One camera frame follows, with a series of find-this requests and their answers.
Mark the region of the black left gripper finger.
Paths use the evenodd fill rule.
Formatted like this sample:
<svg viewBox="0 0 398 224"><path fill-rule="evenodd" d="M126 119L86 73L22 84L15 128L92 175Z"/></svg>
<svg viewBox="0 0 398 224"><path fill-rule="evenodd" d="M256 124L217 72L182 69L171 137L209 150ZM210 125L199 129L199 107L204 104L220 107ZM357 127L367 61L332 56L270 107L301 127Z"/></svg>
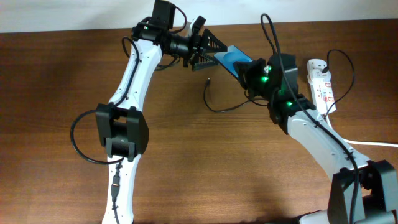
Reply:
<svg viewBox="0 0 398 224"><path fill-rule="evenodd" d="M191 60L192 71L197 71L218 65L216 59L208 54L195 54Z"/></svg>
<svg viewBox="0 0 398 224"><path fill-rule="evenodd" d="M209 29L203 31L200 47L209 53L226 52L228 50L228 47L217 39Z"/></svg>

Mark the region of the blue Samsung smartphone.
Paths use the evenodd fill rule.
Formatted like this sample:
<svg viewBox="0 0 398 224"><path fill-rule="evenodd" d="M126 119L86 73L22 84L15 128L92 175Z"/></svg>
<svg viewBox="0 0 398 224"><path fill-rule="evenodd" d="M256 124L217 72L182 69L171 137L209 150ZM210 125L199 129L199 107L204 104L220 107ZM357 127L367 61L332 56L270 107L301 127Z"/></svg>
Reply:
<svg viewBox="0 0 398 224"><path fill-rule="evenodd" d="M235 45L230 45L226 52L217 52L214 58L221 64L235 79L239 80L239 76L233 66L235 62L252 62L252 58L238 49Z"/></svg>

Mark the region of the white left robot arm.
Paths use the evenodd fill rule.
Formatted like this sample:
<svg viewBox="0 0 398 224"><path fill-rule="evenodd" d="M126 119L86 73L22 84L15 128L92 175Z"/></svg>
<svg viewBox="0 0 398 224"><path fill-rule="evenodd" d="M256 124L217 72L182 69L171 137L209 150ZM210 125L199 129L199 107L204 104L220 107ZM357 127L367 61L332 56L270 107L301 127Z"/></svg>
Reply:
<svg viewBox="0 0 398 224"><path fill-rule="evenodd" d="M143 115L144 100L152 76L164 55L200 70L217 65L212 53L227 47L208 29L205 18L186 22L184 36L173 29L176 5L156 1L152 15L132 28L131 54L122 80L109 103L99 104L96 124L107 155L109 183L103 223L134 223L132 198L137 165L149 142Z"/></svg>

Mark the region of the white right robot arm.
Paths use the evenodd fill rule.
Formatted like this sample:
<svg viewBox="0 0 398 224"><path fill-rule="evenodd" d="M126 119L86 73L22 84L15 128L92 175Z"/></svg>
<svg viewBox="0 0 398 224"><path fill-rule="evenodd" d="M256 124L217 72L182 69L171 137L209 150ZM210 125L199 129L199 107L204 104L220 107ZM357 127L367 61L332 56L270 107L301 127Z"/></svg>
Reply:
<svg viewBox="0 0 398 224"><path fill-rule="evenodd" d="M295 218L296 223L397 223L397 174L386 160L374 162L350 146L298 93L295 57L235 62L249 96L267 102L271 120L298 141L331 180L328 207Z"/></svg>

